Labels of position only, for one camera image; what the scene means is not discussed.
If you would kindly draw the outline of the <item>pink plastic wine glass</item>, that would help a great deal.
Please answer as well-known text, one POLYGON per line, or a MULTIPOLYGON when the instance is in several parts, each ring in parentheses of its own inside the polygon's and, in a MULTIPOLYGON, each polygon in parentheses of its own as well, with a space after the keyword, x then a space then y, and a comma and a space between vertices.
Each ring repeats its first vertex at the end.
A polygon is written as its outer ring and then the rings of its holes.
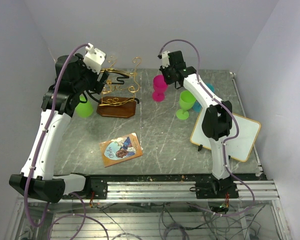
POLYGON ((153 79, 153 90, 152 99, 155 102, 162 102, 165 99, 165 91, 167 90, 168 85, 165 82, 163 75, 157 75, 153 79))

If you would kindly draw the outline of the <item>light green plastic wine glass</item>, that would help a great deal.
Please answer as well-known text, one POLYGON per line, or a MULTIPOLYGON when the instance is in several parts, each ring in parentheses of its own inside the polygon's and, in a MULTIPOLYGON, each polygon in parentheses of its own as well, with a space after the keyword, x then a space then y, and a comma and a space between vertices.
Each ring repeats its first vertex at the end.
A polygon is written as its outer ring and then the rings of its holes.
POLYGON ((76 106, 75 112, 81 118, 87 118, 93 114, 93 106, 84 95, 79 97, 79 104, 76 106))

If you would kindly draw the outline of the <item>clear wine glass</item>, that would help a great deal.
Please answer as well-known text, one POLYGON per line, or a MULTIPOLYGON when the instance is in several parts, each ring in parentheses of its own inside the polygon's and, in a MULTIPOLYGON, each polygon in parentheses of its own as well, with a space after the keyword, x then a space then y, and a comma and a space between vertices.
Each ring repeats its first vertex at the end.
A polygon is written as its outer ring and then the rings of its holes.
POLYGON ((109 51, 106 54, 106 61, 110 64, 110 66, 113 66, 117 63, 119 58, 119 54, 115 51, 109 51))

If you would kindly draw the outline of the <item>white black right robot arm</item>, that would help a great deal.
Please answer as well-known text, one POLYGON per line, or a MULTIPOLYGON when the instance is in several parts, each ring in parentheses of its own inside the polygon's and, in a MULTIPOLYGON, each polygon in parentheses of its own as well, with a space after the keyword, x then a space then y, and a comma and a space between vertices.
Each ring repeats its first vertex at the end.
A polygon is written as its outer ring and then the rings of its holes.
POLYGON ((197 70, 186 66, 180 50, 162 51, 158 58, 162 60, 159 70, 165 83, 180 84, 194 96, 204 111, 201 129, 210 143, 212 174, 208 183, 198 183, 193 190, 209 197, 224 197, 234 185, 226 145, 233 126, 232 104, 214 95, 197 70))

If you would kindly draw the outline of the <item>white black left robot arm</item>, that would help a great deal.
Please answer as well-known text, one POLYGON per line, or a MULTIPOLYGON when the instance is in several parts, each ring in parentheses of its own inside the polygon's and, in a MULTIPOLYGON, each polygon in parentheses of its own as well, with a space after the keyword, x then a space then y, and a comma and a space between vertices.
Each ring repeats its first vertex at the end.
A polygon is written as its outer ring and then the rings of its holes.
POLYGON ((24 197, 58 203, 72 192, 86 199, 92 193, 91 178, 82 173, 54 176, 57 152, 80 96, 100 93, 109 74, 101 73, 104 53, 64 55, 57 59, 57 79, 43 96, 40 125, 29 157, 19 174, 12 174, 9 185, 24 197))

